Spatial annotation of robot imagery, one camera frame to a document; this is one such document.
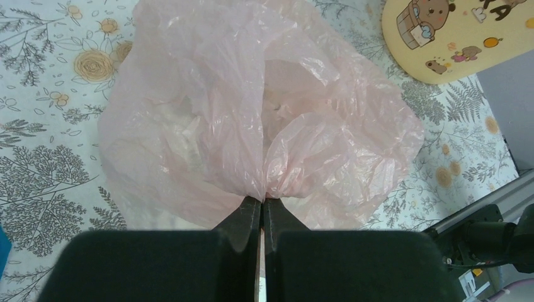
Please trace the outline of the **yellow trash bin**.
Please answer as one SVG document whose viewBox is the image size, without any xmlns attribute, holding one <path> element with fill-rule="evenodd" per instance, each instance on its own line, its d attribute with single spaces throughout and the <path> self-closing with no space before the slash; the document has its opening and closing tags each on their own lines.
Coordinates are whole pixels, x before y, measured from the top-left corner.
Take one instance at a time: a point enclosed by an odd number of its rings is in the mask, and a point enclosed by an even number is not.
<svg viewBox="0 0 534 302">
<path fill-rule="evenodd" d="M 533 0 L 386 1 L 382 32 L 409 76 L 446 84 L 533 50 Z"/>
</svg>

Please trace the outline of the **pink plastic trash bag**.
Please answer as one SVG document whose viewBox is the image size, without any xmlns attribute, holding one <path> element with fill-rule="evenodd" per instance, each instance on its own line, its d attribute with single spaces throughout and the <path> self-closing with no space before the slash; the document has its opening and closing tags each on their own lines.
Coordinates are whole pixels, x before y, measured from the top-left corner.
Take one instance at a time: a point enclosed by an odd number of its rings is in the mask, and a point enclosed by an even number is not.
<svg viewBox="0 0 534 302">
<path fill-rule="evenodd" d="M 98 121 L 131 229 L 213 228 L 245 197 L 364 225 L 424 142 L 401 90 L 306 1 L 140 1 Z"/>
</svg>

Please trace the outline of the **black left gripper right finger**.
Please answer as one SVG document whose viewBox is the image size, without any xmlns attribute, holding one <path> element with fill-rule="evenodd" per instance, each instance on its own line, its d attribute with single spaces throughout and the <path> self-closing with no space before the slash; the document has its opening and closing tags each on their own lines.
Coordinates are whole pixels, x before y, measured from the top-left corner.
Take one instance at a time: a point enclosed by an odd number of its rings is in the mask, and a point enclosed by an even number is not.
<svg viewBox="0 0 534 302">
<path fill-rule="evenodd" d="M 278 241 L 284 232 L 308 231 L 309 229 L 296 218 L 281 199 L 267 198 L 263 203 L 264 256 L 266 274 L 266 300 L 282 301 L 282 265 Z"/>
</svg>

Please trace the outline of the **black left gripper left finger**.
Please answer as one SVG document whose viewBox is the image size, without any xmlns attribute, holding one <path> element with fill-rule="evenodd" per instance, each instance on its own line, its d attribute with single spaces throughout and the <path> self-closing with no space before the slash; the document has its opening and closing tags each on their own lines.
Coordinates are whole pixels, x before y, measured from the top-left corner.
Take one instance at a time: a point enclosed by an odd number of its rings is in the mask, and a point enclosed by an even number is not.
<svg viewBox="0 0 534 302">
<path fill-rule="evenodd" d="M 221 235 L 219 301 L 259 299 L 261 202 L 246 197 L 214 230 Z"/>
</svg>

